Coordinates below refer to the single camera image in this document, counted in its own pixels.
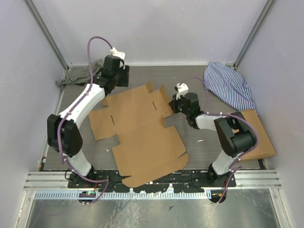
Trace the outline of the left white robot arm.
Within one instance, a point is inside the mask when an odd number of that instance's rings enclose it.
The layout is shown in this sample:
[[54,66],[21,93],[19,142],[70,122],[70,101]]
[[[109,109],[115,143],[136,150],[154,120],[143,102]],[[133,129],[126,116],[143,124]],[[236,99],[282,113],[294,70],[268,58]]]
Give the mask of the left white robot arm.
[[129,85],[129,69],[124,52],[113,52],[104,59],[101,75],[92,75],[80,96],[60,114],[51,114],[47,119],[47,143],[60,154],[62,163],[67,163],[78,176],[84,188],[97,182],[95,171],[82,151],[83,139],[79,128],[91,110],[117,86]]

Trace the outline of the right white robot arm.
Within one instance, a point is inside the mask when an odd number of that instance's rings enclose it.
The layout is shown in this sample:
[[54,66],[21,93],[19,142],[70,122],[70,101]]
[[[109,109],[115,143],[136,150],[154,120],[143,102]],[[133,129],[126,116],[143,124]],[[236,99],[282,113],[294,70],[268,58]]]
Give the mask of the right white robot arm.
[[213,187],[220,187],[242,156],[255,149],[258,135],[241,112],[209,114],[201,110],[196,93],[174,95],[169,102],[173,113],[183,113],[188,125],[198,130],[212,130],[218,134],[221,152],[209,165],[207,180]]

